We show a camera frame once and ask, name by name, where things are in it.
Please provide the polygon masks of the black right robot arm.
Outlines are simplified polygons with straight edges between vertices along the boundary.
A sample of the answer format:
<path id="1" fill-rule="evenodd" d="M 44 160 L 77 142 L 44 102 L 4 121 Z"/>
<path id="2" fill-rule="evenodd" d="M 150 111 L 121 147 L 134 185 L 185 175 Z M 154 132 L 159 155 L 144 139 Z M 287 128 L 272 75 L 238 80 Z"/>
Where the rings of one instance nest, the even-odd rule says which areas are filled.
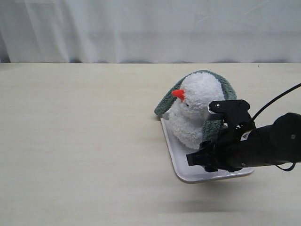
<path id="1" fill-rule="evenodd" d="M 286 113 L 271 125 L 225 133 L 213 142 L 203 143 L 186 159 L 189 166 L 201 166 L 207 172 L 295 165 L 301 161 L 301 116 Z"/>

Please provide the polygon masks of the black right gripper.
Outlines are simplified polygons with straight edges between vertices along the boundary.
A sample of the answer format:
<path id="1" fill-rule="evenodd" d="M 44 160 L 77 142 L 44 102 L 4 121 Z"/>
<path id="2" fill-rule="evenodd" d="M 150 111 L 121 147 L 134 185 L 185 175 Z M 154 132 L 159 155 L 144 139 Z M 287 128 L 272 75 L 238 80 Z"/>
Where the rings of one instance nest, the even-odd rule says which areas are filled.
<path id="1" fill-rule="evenodd" d="M 236 172 L 254 166 L 254 139 L 233 143 L 218 143 L 216 141 L 203 141 L 199 150 L 186 155 L 189 166 L 204 166 L 206 172 L 225 170 Z"/>

